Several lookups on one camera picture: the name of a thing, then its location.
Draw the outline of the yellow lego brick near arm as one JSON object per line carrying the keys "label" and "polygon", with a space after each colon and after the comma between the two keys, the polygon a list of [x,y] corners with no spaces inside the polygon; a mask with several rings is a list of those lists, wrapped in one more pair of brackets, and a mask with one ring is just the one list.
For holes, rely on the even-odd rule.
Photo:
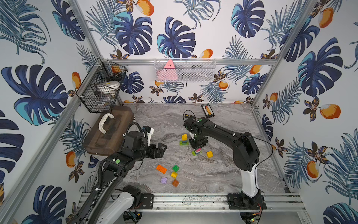
{"label": "yellow lego brick near arm", "polygon": [[212,158],[212,157],[213,157],[213,152],[212,152],[212,151],[208,151],[208,152],[207,152],[207,157],[208,157],[208,158]]}

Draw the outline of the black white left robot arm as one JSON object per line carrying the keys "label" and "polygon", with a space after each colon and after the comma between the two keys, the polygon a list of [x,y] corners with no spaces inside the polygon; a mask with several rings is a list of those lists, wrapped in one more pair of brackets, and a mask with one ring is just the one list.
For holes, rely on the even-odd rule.
{"label": "black white left robot arm", "polygon": [[123,188],[118,198],[108,205],[116,187],[123,181],[135,162],[145,158],[162,158],[167,149],[163,143],[150,144],[152,129],[132,122],[138,131],[126,130],[119,151],[100,163],[97,183],[82,207],[70,220],[71,224],[113,224],[131,208],[140,206],[141,191],[131,185]]}

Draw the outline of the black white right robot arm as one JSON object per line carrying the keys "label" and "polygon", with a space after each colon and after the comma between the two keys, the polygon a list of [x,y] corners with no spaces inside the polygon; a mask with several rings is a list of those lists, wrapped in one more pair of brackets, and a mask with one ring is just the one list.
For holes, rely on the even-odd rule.
{"label": "black white right robot arm", "polygon": [[260,151],[251,133],[236,133],[216,125],[206,117],[196,120],[194,116],[187,114],[184,115],[184,127],[192,136],[189,143],[195,151],[208,144],[208,137],[232,149],[234,164],[241,171],[242,190],[227,195],[231,210],[267,209],[264,195],[257,186],[256,168]]}

